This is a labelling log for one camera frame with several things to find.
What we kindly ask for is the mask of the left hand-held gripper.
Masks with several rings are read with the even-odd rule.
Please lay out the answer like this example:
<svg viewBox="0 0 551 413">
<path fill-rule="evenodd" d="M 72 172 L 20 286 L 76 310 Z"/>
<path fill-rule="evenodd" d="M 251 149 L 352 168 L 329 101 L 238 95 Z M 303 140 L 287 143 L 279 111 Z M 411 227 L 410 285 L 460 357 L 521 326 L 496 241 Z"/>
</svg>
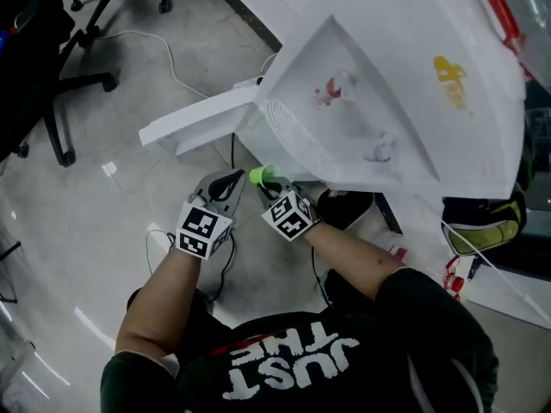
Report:
<svg viewBox="0 0 551 413">
<path fill-rule="evenodd" d="M 219 170 L 205 176 L 183 203 L 175 248 L 208 260 L 230 236 L 245 181 L 242 169 Z"/>
</svg>

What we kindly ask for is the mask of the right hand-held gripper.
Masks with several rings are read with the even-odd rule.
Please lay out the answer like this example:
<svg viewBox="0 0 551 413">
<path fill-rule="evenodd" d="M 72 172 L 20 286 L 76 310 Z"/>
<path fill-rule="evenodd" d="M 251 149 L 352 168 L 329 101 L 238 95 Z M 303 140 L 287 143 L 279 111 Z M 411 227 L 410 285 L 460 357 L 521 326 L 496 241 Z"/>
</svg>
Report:
<svg viewBox="0 0 551 413">
<path fill-rule="evenodd" d="M 285 177 L 275 176 L 257 184 L 264 212 L 262 218 L 291 242 L 321 221 L 305 192 Z"/>
</svg>

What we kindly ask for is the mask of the green cup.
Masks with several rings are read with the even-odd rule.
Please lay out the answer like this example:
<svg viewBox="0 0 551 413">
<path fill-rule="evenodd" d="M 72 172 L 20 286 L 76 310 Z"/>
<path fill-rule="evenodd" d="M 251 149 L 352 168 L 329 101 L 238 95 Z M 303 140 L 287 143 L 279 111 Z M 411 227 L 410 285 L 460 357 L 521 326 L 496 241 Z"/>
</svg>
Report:
<svg viewBox="0 0 551 413">
<path fill-rule="evenodd" d="M 279 176 L 279 169 L 273 164 L 266 164 L 250 171 L 249 181 L 256 186 L 265 188 L 266 182 L 273 181 Z"/>
</svg>

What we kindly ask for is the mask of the white cabinet door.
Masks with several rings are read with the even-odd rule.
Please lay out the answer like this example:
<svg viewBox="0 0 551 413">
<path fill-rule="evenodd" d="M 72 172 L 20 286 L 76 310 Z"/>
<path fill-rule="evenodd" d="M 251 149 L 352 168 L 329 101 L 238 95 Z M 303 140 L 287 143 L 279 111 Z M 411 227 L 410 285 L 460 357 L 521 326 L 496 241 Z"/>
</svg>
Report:
<svg viewBox="0 0 551 413">
<path fill-rule="evenodd" d="M 235 133 L 250 117 L 258 90 L 232 89 L 167 114 L 139 130 L 141 144 L 177 157 Z"/>
</svg>

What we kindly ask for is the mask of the white water dispenser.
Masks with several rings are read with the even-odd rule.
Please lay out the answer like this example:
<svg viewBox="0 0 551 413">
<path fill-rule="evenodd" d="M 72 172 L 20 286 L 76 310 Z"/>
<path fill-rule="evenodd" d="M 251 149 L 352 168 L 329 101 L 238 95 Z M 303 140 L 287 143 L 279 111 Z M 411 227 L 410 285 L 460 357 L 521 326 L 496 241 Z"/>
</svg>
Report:
<svg viewBox="0 0 551 413">
<path fill-rule="evenodd" d="M 349 100 L 318 108 L 314 91 L 339 70 Z M 283 102 L 335 164 L 313 175 L 282 146 L 260 105 Z M 293 180 L 345 190 L 503 199 L 523 147 L 523 70 L 482 0 L 313 0 L 284 40 L 238 137 Z M 393 158 L 362 158 L 379 133 Z"/>
</svg>

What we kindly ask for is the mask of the person's left forearm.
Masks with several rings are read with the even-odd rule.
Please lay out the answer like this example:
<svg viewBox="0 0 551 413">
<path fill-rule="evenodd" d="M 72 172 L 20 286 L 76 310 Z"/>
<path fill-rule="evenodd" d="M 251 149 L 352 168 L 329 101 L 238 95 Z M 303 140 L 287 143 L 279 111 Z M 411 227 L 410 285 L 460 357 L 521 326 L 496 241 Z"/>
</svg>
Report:
<svg viewBox="0 0 551 413">
<path fill-rule="evenodd" d="M 135 352 L 154 360 L 174 354 L 188 321 L 200 271 L 200 258 L 171 250 L 127 309 L 115 351 Z"/>
</svg>

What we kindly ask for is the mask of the person's right forearm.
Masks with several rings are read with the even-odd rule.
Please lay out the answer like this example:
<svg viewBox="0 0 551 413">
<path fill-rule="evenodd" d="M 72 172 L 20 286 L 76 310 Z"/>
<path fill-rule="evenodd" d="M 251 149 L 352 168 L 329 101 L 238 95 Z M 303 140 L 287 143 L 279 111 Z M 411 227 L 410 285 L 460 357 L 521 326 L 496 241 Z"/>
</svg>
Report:
<svg viewBox="0 0 551 413">
<path fill-rule="evenodd" d="M 326 223 L 316 224 L 303 237 L 328 265 L 371 300 L 386 278 L 405 267 L 391 253 Z"/>
</svg>

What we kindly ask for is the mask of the white drip tray grille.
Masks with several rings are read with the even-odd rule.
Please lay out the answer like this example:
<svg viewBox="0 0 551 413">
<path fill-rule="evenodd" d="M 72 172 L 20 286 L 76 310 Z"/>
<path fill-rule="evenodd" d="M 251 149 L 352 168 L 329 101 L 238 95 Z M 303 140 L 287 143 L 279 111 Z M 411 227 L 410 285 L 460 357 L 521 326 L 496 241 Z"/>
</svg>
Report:
<svg viewBox="0 0 551 413">
<path fill-rule="evenodd" d="M 335 172 L 336 166 L 320 142 L 283 102 L 269 98 L 259 108 L 283 148 L 306 170 L 319 177 Z"/>
</svg>

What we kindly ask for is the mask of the person's black shoe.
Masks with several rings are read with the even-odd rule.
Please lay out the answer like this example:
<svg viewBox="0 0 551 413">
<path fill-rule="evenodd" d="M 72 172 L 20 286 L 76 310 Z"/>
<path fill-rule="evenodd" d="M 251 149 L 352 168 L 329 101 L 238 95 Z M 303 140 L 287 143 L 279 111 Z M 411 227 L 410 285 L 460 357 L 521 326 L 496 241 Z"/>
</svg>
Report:
<svg viewBox="0 0 551 413">
<path fill-rule="evenodd" d="M 317 212 L 328 225 L 346 230 L 367 212 L 373 202 L 373 193 L 327 189 L 317 200 Z"/>
</svg>

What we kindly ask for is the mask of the blue dispenser tap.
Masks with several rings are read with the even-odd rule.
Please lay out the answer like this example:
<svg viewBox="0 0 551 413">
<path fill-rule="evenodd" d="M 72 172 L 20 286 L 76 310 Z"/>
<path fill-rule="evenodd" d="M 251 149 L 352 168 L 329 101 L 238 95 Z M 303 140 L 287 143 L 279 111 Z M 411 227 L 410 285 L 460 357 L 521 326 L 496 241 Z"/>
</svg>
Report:
<svg viewBox="0 0 551 413">
<path fill-rule="evenodd" d="M 362 158 L 371 163 L 386 163 L 393 158 L 397 139 L 391 133 L 379 133 L 368 140 Z"/>
</svg>

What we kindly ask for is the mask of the black metal bar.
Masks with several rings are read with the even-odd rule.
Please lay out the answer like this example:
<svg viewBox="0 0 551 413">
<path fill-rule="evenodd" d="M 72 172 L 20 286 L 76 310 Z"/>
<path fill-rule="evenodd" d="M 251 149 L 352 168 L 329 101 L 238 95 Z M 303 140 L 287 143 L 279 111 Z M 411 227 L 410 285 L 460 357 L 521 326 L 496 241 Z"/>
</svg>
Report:
<svg viewBox="0 0 551 413">
<path fill-rule="evenodd" d="M 382 193 L 374 193 L 374 201 L 378 207 L 389 231 L 402 235 L 403 231 L 396 219 L 386 197 Z"/>
</svg>

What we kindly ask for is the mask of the person's torso black printed shirt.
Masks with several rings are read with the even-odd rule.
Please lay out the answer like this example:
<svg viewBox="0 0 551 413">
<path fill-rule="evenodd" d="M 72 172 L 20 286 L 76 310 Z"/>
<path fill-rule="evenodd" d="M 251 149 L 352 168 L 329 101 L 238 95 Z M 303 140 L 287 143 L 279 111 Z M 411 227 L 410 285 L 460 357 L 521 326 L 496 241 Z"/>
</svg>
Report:
<svg viewBox="0 0 551 413">
<path fill-rule="evenodd" d="M 236 329 L 206 321 L 195 316 L 175 360 L 116 354 L 101 413 L 492 413 L 490 338 L 411 268 L 352 315 L 286 313 Z"/>
</svg>

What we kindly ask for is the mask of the black yellow-green backpack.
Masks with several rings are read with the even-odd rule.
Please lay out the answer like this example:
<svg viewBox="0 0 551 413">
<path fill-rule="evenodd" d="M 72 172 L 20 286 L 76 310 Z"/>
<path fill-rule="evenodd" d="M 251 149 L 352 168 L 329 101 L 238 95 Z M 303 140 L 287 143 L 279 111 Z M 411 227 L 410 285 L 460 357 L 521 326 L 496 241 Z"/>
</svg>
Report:
<svg viewBox="0 0 551 413">
<path fill-rule="evenodd" d="M 527 222 L 524 191 L 517 182 L 508 200 L 445 198 L 442 231 L 458 256 L 510 243 Z"/>
</svg>

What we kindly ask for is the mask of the white board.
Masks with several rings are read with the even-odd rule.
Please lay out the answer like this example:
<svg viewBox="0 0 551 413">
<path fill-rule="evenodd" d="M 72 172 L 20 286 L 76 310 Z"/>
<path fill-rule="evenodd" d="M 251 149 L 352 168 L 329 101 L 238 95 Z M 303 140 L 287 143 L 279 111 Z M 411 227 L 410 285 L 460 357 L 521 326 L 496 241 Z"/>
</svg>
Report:
<svg viewBox="0 0 551 413">
<path fill-rule="evenodd" d="M 504 271 L 504 277 L 539 307 L 537 311 L 493 268 L 482 265 L 462 291 L 476 305 L 551 330 L 551 281 Z"/>
</svg>

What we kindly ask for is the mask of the black metal frame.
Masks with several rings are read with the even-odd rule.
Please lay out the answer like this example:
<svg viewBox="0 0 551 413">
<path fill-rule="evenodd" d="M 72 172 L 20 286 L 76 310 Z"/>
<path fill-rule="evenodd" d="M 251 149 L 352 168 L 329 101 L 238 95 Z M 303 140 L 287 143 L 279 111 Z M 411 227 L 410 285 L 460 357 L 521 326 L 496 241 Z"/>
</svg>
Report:
<svg viewBox="0 0 551 413">
<path fill-rule="evenodd" d="M 8 295 L 4 295 L 0 290 L 0 303 L 10 304 L 10 305 L 18 304 L 18 298 L 16 295 L 15 287 L 9 275 L 9 270 L 5 265 L 5 261 L 21 247 L 22 247 L 22 243 L 20 241 L 17 241 L 6 250 L 0 252 L 0 277 L 3 278 L 6 285 L 9 287 L 11 291 L 11 296 L 9 297 Z"/>
</svg>

